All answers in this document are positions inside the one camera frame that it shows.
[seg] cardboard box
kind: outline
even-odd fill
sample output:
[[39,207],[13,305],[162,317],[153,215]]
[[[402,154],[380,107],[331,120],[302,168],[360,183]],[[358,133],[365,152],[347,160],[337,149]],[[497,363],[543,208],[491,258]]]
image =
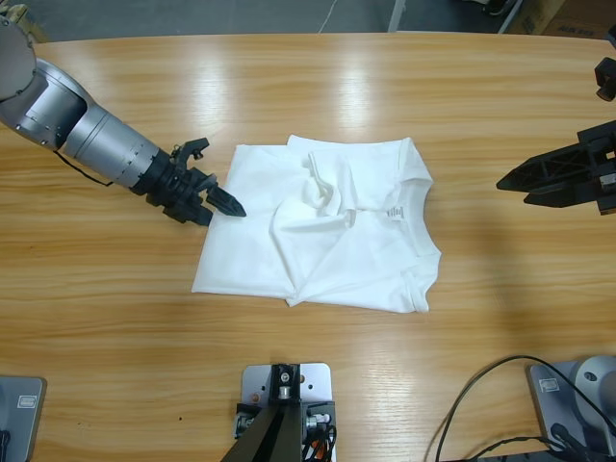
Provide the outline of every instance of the cardboard box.
[[604,39],[616,25],[616,0],[525,0],[507,34]]

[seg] black cable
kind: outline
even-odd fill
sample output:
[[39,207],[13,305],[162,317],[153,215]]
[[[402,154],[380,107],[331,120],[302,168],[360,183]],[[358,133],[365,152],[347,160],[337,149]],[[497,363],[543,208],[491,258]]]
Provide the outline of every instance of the black cable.
[[5,462],[5,460],[7,460],[7,451],[10,441],[11,433],[9,433],[9,430],[0,430],[0,462]]
[[68,159],[67,159],[65,156],[63,156],[62,154],[60,154],[58,151],[54,151],[54,154],[56,154],[56,155],[60,158],[60,160],[61,160],[62,162],[64,162],[65,164],[67,164],[69,167],[71,167],[71,168],[73,168],[73,169],[77,170],[77,171],[78,171],[78,172],[80,172],[82,175],[84,175],[86,178],[88,178],[89,180],[93,181],[93,182],[94,182],[94,183],[96,183],[96,184],[103,185],[103,186],[111,186],[111,185],[114,183],[113,181],[110,181],[109,183],[105,183],[105,182],[103,182],[103,181],[100,181],[100,180],[98,180],[98,179],[94,178],[93,176],[88,175],[87,173],[85,173],[83,170],[81,170],[81,169],[80,169],[80,168],[78,168],[77,166],[74,166],[71,162],[69,162],[69,161],[68,161]]
[[[312,438],[306,440],[302,452],[304,462],[331,462],[334,453],[338,432],[335,425],[328,425],[325,430],[318,429],[312,432]],[[312,453],[308,457],[308,451],[312,448]]]
[[554,440],[551,440],[549,438],[545,438],[543,436],[516,436],[515,438],[506,438],[504,440],[500,440],[499,442],[495,443],[494,445],[490,445],[487,448],[482,449],[480,452],[475,454],[473,457],[471,457],[470,459],[466,459],[466,460],[468,460],[469,462],[475,462],[483,454],[485,454],[486,452],[490,452],[491,450],[494,450],[494,449],[498,448],[499,446],[508,445],[509,443],[515,443],[515,442],[519,442],[519,441],[530,441],[530,440],[539,441],[539,442],[543,443],[546,446],[554,446],[555,448],[559,448],[559,449],[562,449],[562,450],[565,449],[565,447],[563,445],[561,445],[560,443],[557,443]]
[[535,356],[528,356],[526,354],[517,354],[514,356],[508,356],[506,358],[501,359],[500,361],[497,361],[496,363],[488,366],[487,368],[485,368],[483,371],[481,371],[480,373],[478,373],[475,377],[473,377],[466,385],[465,387],[462,389],[462,391],[460,392],[460,394],[458,395],[458,397],[455,399],[455,401],[453,402],[453,406],[451,407],[448,415],[447,415],[447,419],[445,420],[445,426],[443,427],[443,433],[441,434],[441,439],[439,440],[439,445],[436,449],[436,458],[434,459],[436,462],[440,462],[441,461],[441,452],[443,450],[443,444],[445,443],[445,438],[447,437],[447,432],[449,430],[449,427],[451,426],[451,421],[453,420],[453,415],[455,414],[456,409],[458,408],[458,406],[460,405],[460,402],[462,401],[462,399],[464,398],[464,396],[469,393],[469,390],[471,390],[471,388],[473,388],[473,386],[477,383],[477,381],[483,377],[486,373],[492,371],[493,369],[497,368],[498,366],[508,363],[510,361],[516,361],[518,359],[528,359],[530,361],[534,361],[536,363],[540,363],[543,364],[544,366],[546,366],[547,368],[549,368],[552,372],[556,373],[558,376],[560,376],[560,378],[562,378],[567,385],[569,385],[571,388],[574,389],[574,391],[582,398],[584,399],[584,401],[586,401],[588,403],[588,405],[590,407],[592,407],[595,412],[597,412],[601,418],[605,421],[605,423],[607,424],[607,426],[609,427],[610,431],[614,434],[616,434],[616,426],[614,425],[614,423],[607,417],[606,414],[603,413],[603,411],[601,409],[599,409],[599,407],[597,407],[595,405],[594,402],[592,402],[577,386],[575,383],[573,383],[564,373],[562,373],[561,371],[559,371],[557,368],[555,368],[552,364],[548,363],[547,361],[544,361],[543,359],[537,358]]

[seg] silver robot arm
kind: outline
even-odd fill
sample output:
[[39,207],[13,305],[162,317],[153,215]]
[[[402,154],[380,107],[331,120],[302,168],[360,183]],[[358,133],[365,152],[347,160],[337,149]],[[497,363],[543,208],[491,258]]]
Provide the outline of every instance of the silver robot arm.
[[0,121],[22,137],[64,154],[138,195],[178,221],[208,225],[206,201],[226,215],[245,217],[242,205],[215,175],[187,168],[206,139],[166,154],[100,107],[74,79],[35,56],[19,27],[0,16]]

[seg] wood grain surface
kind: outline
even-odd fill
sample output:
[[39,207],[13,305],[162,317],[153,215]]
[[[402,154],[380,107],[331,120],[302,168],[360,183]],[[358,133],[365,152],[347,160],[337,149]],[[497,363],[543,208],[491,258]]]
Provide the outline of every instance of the wood grain surface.
[[[191,294],[206,228],[97,186],[2,127],[0,373],[48,381],[35,460],[220,460],[245,366],[324,361],[339,460],[422,461],[488,363],[616,353],[616,218],[495,188],[527,157],[614,117],[594,94],[606,42],[278,35],[37,52],[162,148],[207,136],[198,165],[222,180],[240,143],[412,137],[435,180],[425,215],[443,260],[425,315]],[[446,458],[539,432],[525,365],[468,395]]]

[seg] folded white shirt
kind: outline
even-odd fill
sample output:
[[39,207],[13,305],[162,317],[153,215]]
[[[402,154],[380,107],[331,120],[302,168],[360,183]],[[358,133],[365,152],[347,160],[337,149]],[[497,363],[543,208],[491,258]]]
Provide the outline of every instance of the folded white shirt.
[[240,145],[225,189],[246,217],[215,213],[192,290],[427,311],[441,256],[424,224],[431,185],[408,138]]

